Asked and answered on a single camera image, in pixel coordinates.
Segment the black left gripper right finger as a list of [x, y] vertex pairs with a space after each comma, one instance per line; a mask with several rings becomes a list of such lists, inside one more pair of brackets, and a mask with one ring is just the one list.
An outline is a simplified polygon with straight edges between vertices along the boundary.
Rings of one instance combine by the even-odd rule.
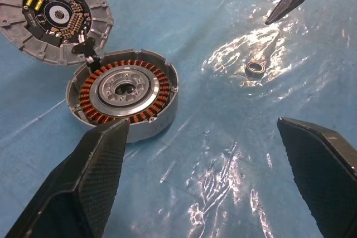
[[356, 237], [356, 149], [314, 123], [279, 118], [277, 127], [294, 182], [323, 237]]

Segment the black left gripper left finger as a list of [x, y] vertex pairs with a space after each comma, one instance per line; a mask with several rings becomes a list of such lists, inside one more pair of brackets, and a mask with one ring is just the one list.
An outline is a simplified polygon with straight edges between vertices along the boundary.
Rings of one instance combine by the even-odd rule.
[[87, 131], [34, 194], [7, 237], [102, 237], [119, 185], [129, 120]]

